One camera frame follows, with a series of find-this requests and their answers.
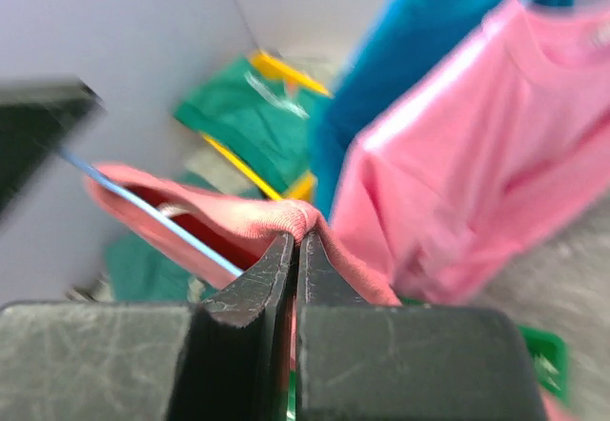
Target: pink fabric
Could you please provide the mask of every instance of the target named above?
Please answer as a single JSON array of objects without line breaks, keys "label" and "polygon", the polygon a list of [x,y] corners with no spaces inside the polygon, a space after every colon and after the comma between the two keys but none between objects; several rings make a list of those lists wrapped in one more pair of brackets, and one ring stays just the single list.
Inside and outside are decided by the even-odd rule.
[{"label": "pink fabric", "polygon": [[331,227],[403,295],[459,303],[610,184],[608,10],[506,0],[351,147]]},{"label": "pink fabric", "polygon": [[[390,286],[376,272],[369,271],[361,261],[348,253],[333,237],[321,214],[305,202],[245,200],[180,185],[127,166],[101,165],[97,168],[114,183],[138,193],[147,200],[157,202],[154,203],[156,206],[161,203],[183,206],[198,222],[205,225],[206,230],[221,237],[214,238],[214,241],[220,242],[219,244],[234,244],[256,257],[262,255],[278,232],[289,232],[300,242],[307,232],[315,230],[322,239],[331,263],[363,298],[373,304],[401,305]],[[234,280],[234,277],[212,264],[207,257],[167,231],[148,214],[105,190],[90,178],[86,178],[86,188],[102,209],[185,269],[219,289]],[[201,231],[193,226],[193,223],[187,223],[185,228],[195,236],[197,229]],[[291,364],[294,367],[295,315],[292,344]],[[543,399],[549,415],[554,413],[551,420],[569,421],[568,417],[561,417],[563,414],[559,416],[561,411],[548,394],[544,393]]]}]

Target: green fabric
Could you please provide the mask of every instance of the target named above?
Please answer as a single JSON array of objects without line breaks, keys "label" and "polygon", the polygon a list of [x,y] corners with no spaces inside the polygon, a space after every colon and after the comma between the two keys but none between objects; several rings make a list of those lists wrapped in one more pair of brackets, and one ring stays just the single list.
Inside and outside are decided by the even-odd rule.
[{"label": "green fabric", "polygon": [[309,90],[287,96],[283,81],[263,78],[240,57],[192,91],[175,118],[209,134],[282,193],[309,168],[308,115],[320,98]]},{"label": "green fabric", "polygon": [[[185,173],[178,181],[214,190],[195,173]],[[257,188],[241,196],[263,198]],[[108,245],[104,259],[117,301],[197,301],[215,293],[212,286],[198,280],[133,232]]]}]

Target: gray carpet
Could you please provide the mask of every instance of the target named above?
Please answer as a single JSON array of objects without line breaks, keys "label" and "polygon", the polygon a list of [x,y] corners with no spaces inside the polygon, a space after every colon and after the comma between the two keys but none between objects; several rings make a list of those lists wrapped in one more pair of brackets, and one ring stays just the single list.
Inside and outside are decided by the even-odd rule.
[{"label": "gray carpet", "polygon": [[610,195],[515,260],[475,300],[566,341],[571,408],[586,421],[610,419],[609,267]]}]

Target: blue garment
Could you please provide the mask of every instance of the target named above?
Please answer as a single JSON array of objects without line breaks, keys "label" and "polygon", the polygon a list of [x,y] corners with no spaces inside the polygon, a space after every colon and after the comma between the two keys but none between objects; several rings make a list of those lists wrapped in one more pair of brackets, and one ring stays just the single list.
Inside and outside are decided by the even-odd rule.
[{"label": "blue garment", "polygon": [[[417,83],[502,0],[393,0],[333,100],[310,119],[315,205],[328,219],[346,151],[356,136]],[[536,0],[549,7],[574,0]]]}]

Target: green crate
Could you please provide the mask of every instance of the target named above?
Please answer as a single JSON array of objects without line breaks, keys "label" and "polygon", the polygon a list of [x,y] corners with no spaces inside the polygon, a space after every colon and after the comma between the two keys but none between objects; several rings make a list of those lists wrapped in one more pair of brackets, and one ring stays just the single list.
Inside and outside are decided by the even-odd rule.
[{"label": "green crate", "polygon": [[[404,305],[421,305],[412,299],[401,299]],[[519,326],[525,339],[525,345],[532,359],[539,383],[555,395],[565,406],[569,403],[568,393],[568,349],[565,342],[557,335],[538,329]],[[290,372],[288,390],[287,421],[296,418],[296,375]]]}]

